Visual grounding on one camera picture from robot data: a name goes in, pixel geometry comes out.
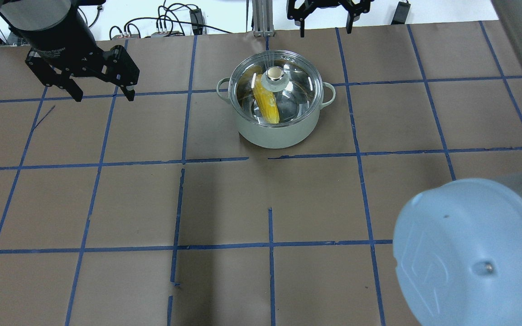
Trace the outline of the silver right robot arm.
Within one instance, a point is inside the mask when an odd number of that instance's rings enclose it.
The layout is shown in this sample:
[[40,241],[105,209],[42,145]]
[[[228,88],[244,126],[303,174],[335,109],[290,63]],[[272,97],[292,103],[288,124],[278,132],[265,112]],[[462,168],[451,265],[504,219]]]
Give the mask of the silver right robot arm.
[[518,326],[522,79],[489,0],[413,0],[345,35],[286,40],[334,62],[339,99],[299,154],[270,163],[278,326]]

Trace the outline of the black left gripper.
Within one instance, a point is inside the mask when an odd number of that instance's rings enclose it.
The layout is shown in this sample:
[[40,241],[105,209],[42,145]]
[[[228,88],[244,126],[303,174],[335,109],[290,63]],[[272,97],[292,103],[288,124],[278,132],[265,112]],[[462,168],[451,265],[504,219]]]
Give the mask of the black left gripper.
[[0,13],[31,46],[25,64],[46,85],[46,97],[83,99],[73,77],[95,77],[122,86],[134,101],[139,68],[121,45],[97,46],[75,0],[6,0]]

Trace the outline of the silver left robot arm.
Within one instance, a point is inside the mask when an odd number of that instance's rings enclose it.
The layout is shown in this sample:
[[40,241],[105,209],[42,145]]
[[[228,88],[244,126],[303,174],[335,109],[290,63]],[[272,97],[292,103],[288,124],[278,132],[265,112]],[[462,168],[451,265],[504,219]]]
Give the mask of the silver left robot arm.
[[0,16],[30,46],[25,64],[44,87],[56,86],[81,102],[76,78],[112,83],[133,101],[140,70],[122,45],[102,50],[79,14],[80,0],[0,0]]

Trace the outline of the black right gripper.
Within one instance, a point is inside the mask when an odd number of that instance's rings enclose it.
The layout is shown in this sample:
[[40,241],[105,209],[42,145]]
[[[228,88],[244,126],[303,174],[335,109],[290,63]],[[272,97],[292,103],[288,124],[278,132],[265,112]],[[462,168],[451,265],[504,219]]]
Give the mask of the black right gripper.
[[297,21],[300,37],[305,37],[307,17],[317,9],[336,8],[341,6],[348,13],[346,33],[352,33],[353,24],[363,13],[369,13],[372,0],[288,0],[287,17]]

